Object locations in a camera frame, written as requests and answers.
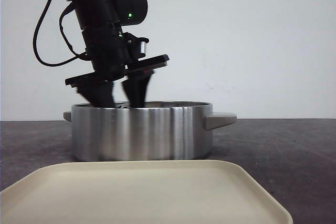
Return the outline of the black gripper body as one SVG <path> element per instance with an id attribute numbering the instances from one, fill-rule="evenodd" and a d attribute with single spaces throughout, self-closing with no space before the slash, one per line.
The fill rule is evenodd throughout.
<path id="1" fill-rule="evenodd" d="M 149 71 L 164 67 L 169 60 L 168 55 L 134 61 L 130 58 L 127 45 L 120 26 L 106 24 L 98 27 L 87 27 L 82 31 L 86 52 L 80 56 L 82 60 L 91 61 L 94 72 L 65 80 L 66 85 L 77 87 L 80 81 L 114 81 L 136 71 Z"/>

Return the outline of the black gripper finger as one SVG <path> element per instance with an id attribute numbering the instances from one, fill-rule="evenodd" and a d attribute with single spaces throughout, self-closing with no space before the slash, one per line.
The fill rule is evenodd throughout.
<path id="1" fill-rule="evenodd" d="M 128 78 L 122 82 L 123 90 L 129 100 L 130 107 L 145 107 L 145 97 L 153 73 L 134 73 L 128 75 Z"/>
<path id="2" fill-rule="evenodd" d="M 84 83 L 77 86 L 77 92 L 96 108 L 114 108 L 113 82 Z"/>

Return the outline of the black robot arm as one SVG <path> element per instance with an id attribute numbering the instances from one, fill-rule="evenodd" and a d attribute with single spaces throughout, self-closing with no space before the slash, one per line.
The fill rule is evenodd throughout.
<path id="1" fill-rule="evenodd" d="M 167 55 L 146 57 L 149 40 L 124 32 L 124 26 L 142 23 L 147 0 L 70 0 L 64 14 L 75 12 L 85 42 L 81 60 L 90 61 L 92 73 L 66 79 L 91 105 L 114 108 L 113 83 L 122 80 L 133 108 L 145 106 L 146 90 L 154 69 L 164 67 Z"/>

